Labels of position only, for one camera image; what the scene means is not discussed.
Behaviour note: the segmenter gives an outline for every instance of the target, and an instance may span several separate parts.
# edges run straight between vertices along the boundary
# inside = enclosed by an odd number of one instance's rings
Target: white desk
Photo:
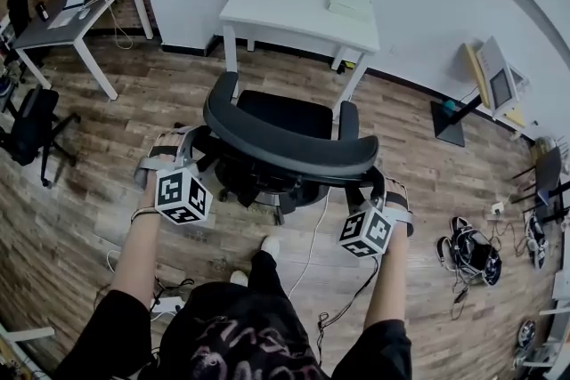
[[[25,50],[30,48],[39,48],[42,46],[55,46],[62,44],[72,44],[85,65],[89,68],[94,78],[97,80],[102,90],[109,96],[110,99],[117,99],[117,92],[113,89],[110,84],[109,79],[103,74],[99,65],[93,58],[93,55],[87,49],[83,37],[87,33],[93,24],[101,17],[101,15],[107,11],[110,5],[116,0],[100,0],[95,2],[89,7],[89,13],[83,18],[79,19],[79,13],[77,13],[73,19],[69,22],[67,26],[60,28],[48,28],[51,21],[57,16],[61,11],[63,5],[65,5],[67,0],[49,0],[45,6],[48,14],[50,15],[50,20],[43,22],[36,16],[18,37],[13,45],[13,48],[19,54],[24,63],[28,66],[29,70],[34,74],[37,80],[46,89],[50,89],[52,85],[45,79],[39,68],[31,61],[31,59],[26,54]],[[144,9],[143,0],[134,0],[134,6],[141,19],[142,28],[144,29],[144,35],[148,39],[152,38],[152,28],[149,22],[149,17]]]
[[[336,70],[347,49],[361,56],[345,89],[338,98],[333,112],[336,117],[340,103],[348,100],[361,80],[368,62],[380,49],[376,21],[353,20],[327,9],[329,0],[229,0],[220,21],[224,26],[225,66],[238,71],[234,23],[255,27],[280,28],[290,32],[322,38],[340,45],[332,69]],[[255,38],[248,38],[248,51],[253,51]]]

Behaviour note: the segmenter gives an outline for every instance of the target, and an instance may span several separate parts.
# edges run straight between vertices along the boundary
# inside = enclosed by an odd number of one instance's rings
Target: computer monitor
[[[507,63],[494,36],[481,46],[476,56],[489,94],[491,115],[495,119],[519,102],[517,87],[525,79]]]

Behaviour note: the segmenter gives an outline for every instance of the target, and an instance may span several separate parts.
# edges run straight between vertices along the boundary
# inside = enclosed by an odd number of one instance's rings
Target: foot
[[[277,261],[277,257],[279,256],[279,238],[268,236],[264,239],[264,242],[261,245],[261,250],[267,252],[275,261]]]
[[[234,271],[230,277],[230,282],[233,284],[242,285],[244,287],[248,286],[249,278],[244,271]]]

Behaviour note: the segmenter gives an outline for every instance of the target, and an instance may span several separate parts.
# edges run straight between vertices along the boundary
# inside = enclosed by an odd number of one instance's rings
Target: wrist strap
[[[133,223],[136,217],[143,214],[158,214],[158,211],[154,207],[141,207],[140,209],[134,211],[133,215],[131,216],[131,223]]]

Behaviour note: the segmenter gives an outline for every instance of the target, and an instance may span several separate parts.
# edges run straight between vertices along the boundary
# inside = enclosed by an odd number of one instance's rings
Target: mouse
[[[81,10],[81,13],[79,14],[79,19],[83,19],[85,16],[87,16],[87,14],[89,14],[89,10],[91,10],[91,8],[85,8],[84,10]]]

